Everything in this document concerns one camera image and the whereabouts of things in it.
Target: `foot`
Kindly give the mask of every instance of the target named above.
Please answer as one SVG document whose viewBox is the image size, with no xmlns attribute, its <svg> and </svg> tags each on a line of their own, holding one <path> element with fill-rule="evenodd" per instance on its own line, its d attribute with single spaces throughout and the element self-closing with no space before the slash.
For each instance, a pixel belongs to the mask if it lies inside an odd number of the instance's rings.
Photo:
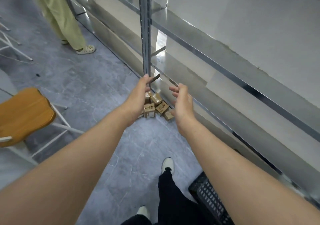
<svg viewBox="0 0 320 225">
<path fill-rule="evenodd" d="M 66 45 L 68 43 L 69 43 L 68 40 L 61 40 L 61 44 L 63 44 L 63 45 Z"/>
<path fill-rule="evenodd" d="M 147 219 L 150 220 L 151 216 L 150 216 L 150 212 L 148 211 L 148 209 L 146 208 L 146 206 L 142 206 L 139 208 L 137 214 L 139 215 L 144 215 Z"/>
<path fill-rule="evenodd" d="M 170 170 L 171 174 L 174 174 L 174 161 L 172 158 L 167 157 L 162 163 L 162 173 L 164 173 L 167 169 Z"/>
<path fill-rule="evenodd" d="M 93 45 L 85 46 L 83 49 L 77 49 L 77 54 L 92 54 L 96 51 L 96 48 Z"/>
</svg>

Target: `yellow pants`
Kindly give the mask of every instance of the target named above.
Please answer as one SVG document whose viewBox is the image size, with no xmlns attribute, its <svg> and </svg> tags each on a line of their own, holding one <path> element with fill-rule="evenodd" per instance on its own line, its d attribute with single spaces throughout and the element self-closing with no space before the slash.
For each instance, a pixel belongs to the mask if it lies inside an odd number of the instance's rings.
<svg viewBox="0 0 320 225">
<path fill-rule="evenodd" d="M 68 40 L 74 49 L 83 49 L 85 39 L 66 0 L 36 0 L 43 16 L 61 40 Z"/>
</svg>

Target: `orange wooden seat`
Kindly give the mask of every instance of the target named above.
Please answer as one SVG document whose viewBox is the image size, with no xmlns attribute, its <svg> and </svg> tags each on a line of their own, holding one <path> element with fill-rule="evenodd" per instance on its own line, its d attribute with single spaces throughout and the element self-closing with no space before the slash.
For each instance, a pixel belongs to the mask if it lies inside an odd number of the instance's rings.
<svg viewBox="0 0 320 225">
<path fill-rule="evenodd" d="M 26 88 L 0 104 L 0 137 L 12 137 L 0 142 L 0 147 L 15 145 L 36 130 L 53 122 L 56 112 L 36 88 Z"/>
</svg>

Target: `right arm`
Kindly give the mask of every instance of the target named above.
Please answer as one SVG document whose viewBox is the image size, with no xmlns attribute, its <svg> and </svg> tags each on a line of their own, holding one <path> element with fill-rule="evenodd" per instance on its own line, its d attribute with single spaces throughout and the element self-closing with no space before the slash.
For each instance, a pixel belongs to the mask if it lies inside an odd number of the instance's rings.
<svg viewBox="0 0 320 225">
<path fill-rule="evenodd" d="M 185 85 L 170 87 L 177 97 L 179 132 L 236 225 L 320 224 L 320 211 L 227 146 L 196 120 Z"/>
</svg>

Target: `black pants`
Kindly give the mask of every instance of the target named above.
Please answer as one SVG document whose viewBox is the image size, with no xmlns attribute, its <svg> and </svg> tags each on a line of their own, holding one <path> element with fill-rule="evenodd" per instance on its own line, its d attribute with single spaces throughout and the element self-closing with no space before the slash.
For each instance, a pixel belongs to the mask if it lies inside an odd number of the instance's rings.
<svg viewBox="0 0 320 225">
<path fill-rule="evenodd" d="M 172 179 L 172 174 L 166 170 L 159 177 L 159 210 L 158 224 L 160 225 L 193 225 L 209 224 L 202 215 L 198 204 L 186 198 Z M 135 215 L 122 225 L 152 225 L 143 215 Z"/>
</svg>

